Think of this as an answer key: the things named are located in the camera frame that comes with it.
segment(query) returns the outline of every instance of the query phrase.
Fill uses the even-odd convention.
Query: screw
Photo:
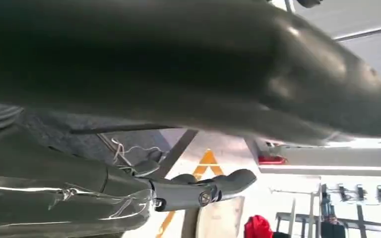
[[[199,203],[201,206],[206,206],[211,202],[211,194],[208,192],[203,192],[199,196]]]

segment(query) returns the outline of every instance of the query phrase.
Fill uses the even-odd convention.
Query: string
[[[143,151],[151,151],[151,150],[157,150],[159,152],[161,152],[162,154],[164,153],[164,151],[162,151],[159,147],[157,146],[153,146],[153,147],[150,147],[150,148],[142,148],[141,146],[139,145],[135,145],[135,146],[132,146],[130,147],[128,150],[125,151],[125,147],[122,143],[120,143],[119,141],[117,141],[115,138],[112,138],[111,141],[118,145],[118,148],[116,150],[116,153],[115,153],[115,156],[113,157],[113,163],[116,163],[118,161],[118,157],[120,156],[129,166],[130,168],[133,170],[133,165],[132,163],[126,158],[125,154],[131,152],[133,149],[136,149],[136,148],[139,148]]]

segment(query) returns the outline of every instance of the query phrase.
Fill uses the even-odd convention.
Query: ceiling
[[[323,0],[296,13],[328,33],[381,75],[381,0]]]

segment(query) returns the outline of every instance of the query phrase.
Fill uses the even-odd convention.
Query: red object
[[[260,215],[250,217],[245,224],[245,238],[272,238],[272,234],[268,220]]]
[[[281,156],[259,156],[259,165],[283,165],[287,160]]]

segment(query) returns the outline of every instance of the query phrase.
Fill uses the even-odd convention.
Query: orange triangle
[[[224,175],[223,170],[218,166],[218,163],[214,157],[214,153],[211,150],[206,151],[192,175],[195,176],[195,178],[199,181],[202,178],[203,174],[206,172],[206,169],[208,169],[208,167],[211,168],[211,170],[214,172],[216,176]],[[156,238],[163,237],[163,234],[166,231],[169,224],[171,223],[171,221],[173,220],[175,213],[175,211],[171,211],[167,214],[167,217],[161,224]]]

